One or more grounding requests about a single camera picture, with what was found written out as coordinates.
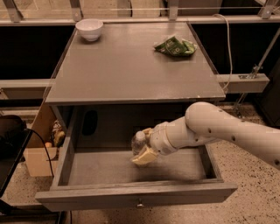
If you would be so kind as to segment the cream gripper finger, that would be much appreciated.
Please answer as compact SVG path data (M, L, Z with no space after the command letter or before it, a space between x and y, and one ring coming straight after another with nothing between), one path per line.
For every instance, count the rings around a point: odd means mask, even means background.
M151 137L152 128L143 129L143 133L145 134L145 138L149 140Z
M153 150L151 147L145 145L140 152L135 155L132 159L131 162L135 165L147 165L152 163L158 158L158 153Z

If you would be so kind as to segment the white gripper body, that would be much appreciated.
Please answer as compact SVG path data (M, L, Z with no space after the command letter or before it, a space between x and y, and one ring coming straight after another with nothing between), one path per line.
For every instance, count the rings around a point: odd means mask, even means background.
M167 136L168 122L163 122L155 126L150 131L150 147L157 153L167 156L177 151L173 147Z

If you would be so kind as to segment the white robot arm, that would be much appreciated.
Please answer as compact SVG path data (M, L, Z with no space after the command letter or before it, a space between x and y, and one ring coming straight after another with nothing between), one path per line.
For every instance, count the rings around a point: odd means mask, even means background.
M195 102L185 115L172 122L143 131L146 140L132 158L136 165L147 165L159 155L179 149L225 140L280 170L280 130L236 118L208 102Z

